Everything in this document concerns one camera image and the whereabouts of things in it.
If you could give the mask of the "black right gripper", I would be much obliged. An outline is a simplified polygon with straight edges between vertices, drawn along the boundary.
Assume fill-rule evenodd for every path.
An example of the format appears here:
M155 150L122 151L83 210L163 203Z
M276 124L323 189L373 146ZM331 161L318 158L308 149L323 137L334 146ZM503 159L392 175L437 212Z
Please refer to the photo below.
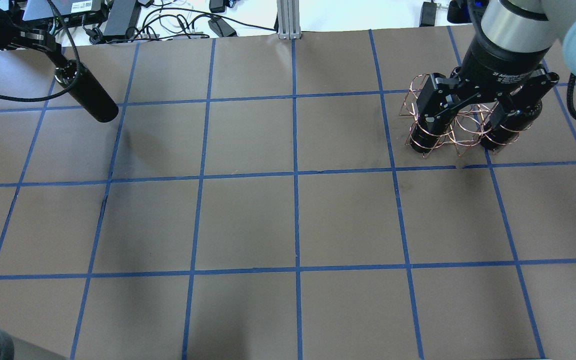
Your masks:
M498 104L510 112L537 104L560 82L560 76L554 71L537 71L531 75L548 50L515 52L486 38L473 38L457 73L449 76L430 73L427 76L415 102L417 118L438 119L449 105L462 109L493 101L503 93ZM450 116L446 114L439 119L450 123Z

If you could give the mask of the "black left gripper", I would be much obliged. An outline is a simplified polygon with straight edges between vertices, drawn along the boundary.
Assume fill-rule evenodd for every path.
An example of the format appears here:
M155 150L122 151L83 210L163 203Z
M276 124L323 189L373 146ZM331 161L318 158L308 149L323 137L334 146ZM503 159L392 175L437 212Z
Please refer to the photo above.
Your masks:
M0 8L0 50L30 49L48 57L57 68L65 68L69 60L62 54L62 46L46 30L31 30L22 20L21 12Z

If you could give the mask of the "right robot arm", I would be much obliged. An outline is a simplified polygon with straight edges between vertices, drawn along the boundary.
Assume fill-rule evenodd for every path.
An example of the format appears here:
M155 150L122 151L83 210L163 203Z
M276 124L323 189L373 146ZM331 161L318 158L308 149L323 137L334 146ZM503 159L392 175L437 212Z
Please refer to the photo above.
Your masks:
M542 59L559 40L576 82L576 0L467 0L475 34L450 76L431 73L414 105L413 141L448 135L462 109L496 103L480 137L502 143L539 116L542 98L559 82Z

